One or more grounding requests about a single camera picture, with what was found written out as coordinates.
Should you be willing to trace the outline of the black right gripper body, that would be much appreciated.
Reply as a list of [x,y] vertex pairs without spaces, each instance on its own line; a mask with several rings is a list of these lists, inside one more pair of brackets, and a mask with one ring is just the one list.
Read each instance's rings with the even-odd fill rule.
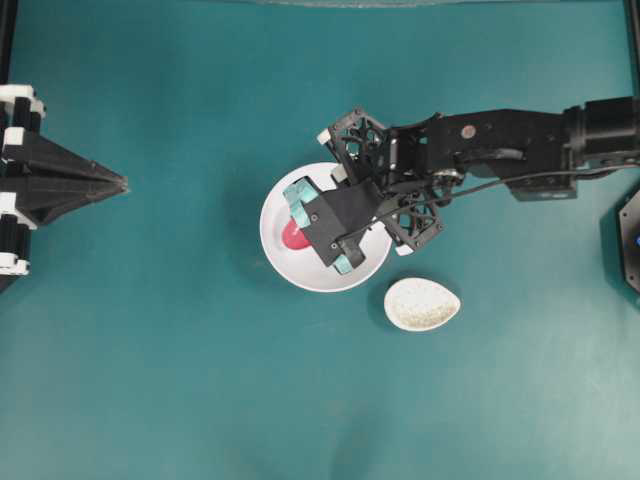
[[410,255],[442,230],[438,209],[445,205],[445,179],[418,172],[416,154],[425,144],[412,126],[387,128],[355,109],[317,136],[337,162],[351,157],[370,168],[383,203],[376,218],[384,225],[399,255]]

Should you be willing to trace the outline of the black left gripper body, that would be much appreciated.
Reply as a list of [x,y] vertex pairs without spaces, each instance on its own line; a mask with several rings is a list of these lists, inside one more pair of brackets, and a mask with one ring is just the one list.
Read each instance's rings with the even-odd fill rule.
[[1,86],[1,292],[30,272],[31,235],[37,229],[18,206],[21,182],[28,167],[5,155],[6,147],[20,147],[27,132],[38,133],[46,107],[33,86]]

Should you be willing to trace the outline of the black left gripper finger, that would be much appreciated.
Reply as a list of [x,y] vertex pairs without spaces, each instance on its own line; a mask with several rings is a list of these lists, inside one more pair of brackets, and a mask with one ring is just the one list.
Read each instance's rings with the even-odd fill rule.
[[15,223],[38,229],[72,211],[127,192],[124,184],[27,184],[16,193]]
[[26,166],[29,170],[63,174],[124,186],[127,179],[101,164],[85,159],[40,134],[22,127],[9,127],[4,132],[2,159]]

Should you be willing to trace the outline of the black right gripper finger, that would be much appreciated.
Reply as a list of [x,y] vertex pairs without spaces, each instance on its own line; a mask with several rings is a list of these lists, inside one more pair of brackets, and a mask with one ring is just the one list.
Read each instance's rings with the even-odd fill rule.
[[339,162],[331,170],[330,176],[337,188],[347,188],[368,181],[370,168],[362,159],[351,157],[347,165]]

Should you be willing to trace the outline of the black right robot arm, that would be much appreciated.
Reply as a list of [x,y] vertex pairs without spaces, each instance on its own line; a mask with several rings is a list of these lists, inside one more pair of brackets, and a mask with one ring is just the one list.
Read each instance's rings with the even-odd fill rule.
[[577,185],[639,160],[639,101],[591,101],[560,114],[499,109],[387,127],[355,109],[319,137],[337,161],[335,188],[308,206],[304,233],[325,263],[359,262],[364,232],[381,223],[416,251],[442,230],[439,210],[467,176],[520,201],[572,199]]

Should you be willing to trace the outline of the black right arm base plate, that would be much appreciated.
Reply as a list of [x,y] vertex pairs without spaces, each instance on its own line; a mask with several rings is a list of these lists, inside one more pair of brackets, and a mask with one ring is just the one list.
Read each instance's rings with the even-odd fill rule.
[[628,189],[601,218],[600,236],[605,280],[639,310],[639,185]]

